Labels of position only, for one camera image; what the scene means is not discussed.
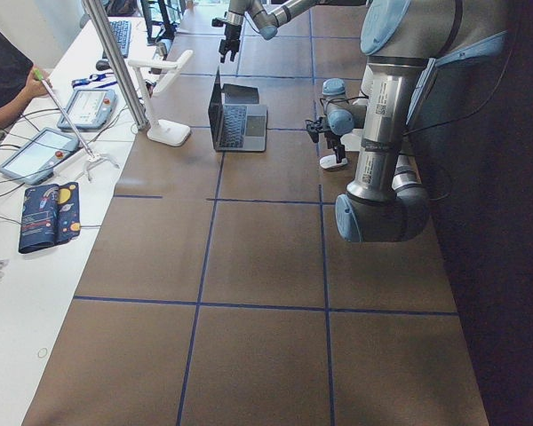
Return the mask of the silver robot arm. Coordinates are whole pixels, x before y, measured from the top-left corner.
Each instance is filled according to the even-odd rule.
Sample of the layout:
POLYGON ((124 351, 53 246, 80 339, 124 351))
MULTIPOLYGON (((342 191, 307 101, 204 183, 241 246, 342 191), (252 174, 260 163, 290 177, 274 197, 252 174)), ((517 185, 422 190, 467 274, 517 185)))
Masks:
POLYGON ((407 241, 429 217, 428 197, 401 153, 413 92, 428 64, 497 55, 503 48, 506 1, 373 1, 361 50, 370 71, 355 177, 335 202, 342 238, 407 241))
POLYGON ((285 1, 268 12, 260 1, 231 0, 224 17, 214 18, 211 23, 213 27, 225 28, 224 39, 219 44, 220 62, 224 63, 227 57, 231 62, 235 60, 241 46, 241 32, 245 16, 252 20, 257 31, 265 40, 270 40, 277 35, 279 27, 317 5, 357 7, 367 3, 368 1, 364 0, 292 0, 285 1))

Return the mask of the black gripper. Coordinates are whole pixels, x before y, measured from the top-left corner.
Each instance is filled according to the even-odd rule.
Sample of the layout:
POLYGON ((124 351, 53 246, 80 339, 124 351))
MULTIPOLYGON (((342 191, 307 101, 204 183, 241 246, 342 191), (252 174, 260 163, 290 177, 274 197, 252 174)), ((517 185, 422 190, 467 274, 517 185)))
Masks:
POLYGON ((334 134, 331 130, 327 130, 323 133, 327 148, 334 149, 334 154, 336 155, 336 161, 342 162, 346 158, 346 149, 341 143, 341 137, 334 134))
POLYGON ((240 50, 242 26, 237 24, 225 24, 225 38, 219 44, 220 62, 226 62, 226 56, 230 55, 230 60, 235 61, 236 54, 240 50))

